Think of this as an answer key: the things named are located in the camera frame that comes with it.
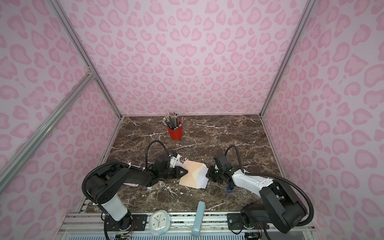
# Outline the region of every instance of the folded paper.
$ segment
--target folded paper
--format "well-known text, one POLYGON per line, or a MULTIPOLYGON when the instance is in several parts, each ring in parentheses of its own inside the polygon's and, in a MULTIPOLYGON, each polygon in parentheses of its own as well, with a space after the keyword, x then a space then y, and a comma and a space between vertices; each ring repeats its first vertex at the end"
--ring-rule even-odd
POLYGON ((208 178, 205 176, 208 168, 204 163, 186 160, 183 168, 188 170, 188 173, 180 178, 180 185, 205 189, 208 183, 208 178))

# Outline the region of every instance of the metal base plate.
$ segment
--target metal base plate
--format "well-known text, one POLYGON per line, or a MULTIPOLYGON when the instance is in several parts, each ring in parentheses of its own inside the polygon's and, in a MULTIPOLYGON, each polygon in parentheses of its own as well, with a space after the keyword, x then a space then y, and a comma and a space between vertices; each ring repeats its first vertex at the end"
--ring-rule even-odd
MULTIPOLYGON (((241 214, 227 214, 227 221, 228 221, 228 229, 230 230, 240 230, 245 229, 242 225, 245 224, 244 218, 241 216, 241 214)), ((251 229, 248 228, 248 230, 257 230, 257 227, 253 227, 251 229)))
POLYGON ((134 231, 144 231, 147 224, 147 214, 132 214, 133 221, 135 222, 134 231))
MULTIPOLYGON (((132 221, 135 222, 135 228, 133 230, 144 231, 147 223, 147 217, 148 215, 146 214, 132 214, 132 221)), ((110 223, 110 224, 107 224, 107 227, 106 227, 107 231, 120 231, 114 219, 110 216, 107 216, 107 218, 108 218, 107 221, 110 223)))

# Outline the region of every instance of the red cup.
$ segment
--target red cup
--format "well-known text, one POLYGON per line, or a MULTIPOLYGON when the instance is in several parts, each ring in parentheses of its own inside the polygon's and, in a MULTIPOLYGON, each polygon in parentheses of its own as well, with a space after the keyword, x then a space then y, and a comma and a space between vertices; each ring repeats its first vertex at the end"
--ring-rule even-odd
POLYGON ((169 127, 167 127, 167 128, 168 128, 169 135, 173 140, 177 141, 183 137, 183 126, 179 127, 176 130, 172 130, 169 127))

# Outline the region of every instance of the pink wallpaper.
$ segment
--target pink wallpaper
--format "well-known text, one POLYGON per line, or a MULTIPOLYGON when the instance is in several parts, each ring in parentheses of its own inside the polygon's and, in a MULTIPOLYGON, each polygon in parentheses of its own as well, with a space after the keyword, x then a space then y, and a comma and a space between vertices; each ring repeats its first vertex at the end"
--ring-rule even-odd
POLYGON ((62 0, 123 114, 259 113, 306 0, 62 0))
POLYGON ((266 115, 323 240, 384 238, 384 2, 321 0, 266 115))
POLYGON ((84 76, 44 0, 0 3, 0 171, 84 76))
POLYGON ((116 123, 91 82, 0 195, 0 239, 54 239, 82 198, 83 178, 99 163, 116 123))

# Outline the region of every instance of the alarm clock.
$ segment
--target alarm clock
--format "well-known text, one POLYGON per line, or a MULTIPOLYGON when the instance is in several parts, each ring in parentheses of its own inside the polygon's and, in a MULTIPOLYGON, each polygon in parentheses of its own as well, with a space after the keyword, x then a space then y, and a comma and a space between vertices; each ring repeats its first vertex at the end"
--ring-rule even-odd
POLYGON ((170 217, 165 210, 154 212, 149 217, 149 230, 154 236, 160 236, 166 233, 170 227, 170 217))

